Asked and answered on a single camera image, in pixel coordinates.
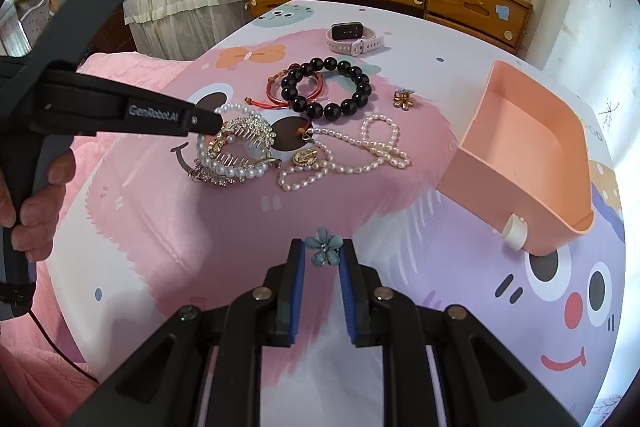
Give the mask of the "person's left hand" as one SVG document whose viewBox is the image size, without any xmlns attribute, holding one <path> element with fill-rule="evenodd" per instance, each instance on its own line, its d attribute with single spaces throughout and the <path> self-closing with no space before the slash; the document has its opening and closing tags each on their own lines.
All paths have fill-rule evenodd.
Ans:
<svg viewBox="0 0 640 427">
<path fill-rule="evenodd" d="M 13 248 L 29 262 L 46 260 L 53 249 L 53 236 L 62 210 L 66 185 L 76 173 L 76 160 L 68 148 L 49 165 L 48 185 L 32 194 L 16 211 L 4 176 L 1 177 L 1 225 L 12 230 Z"/>
</svg>

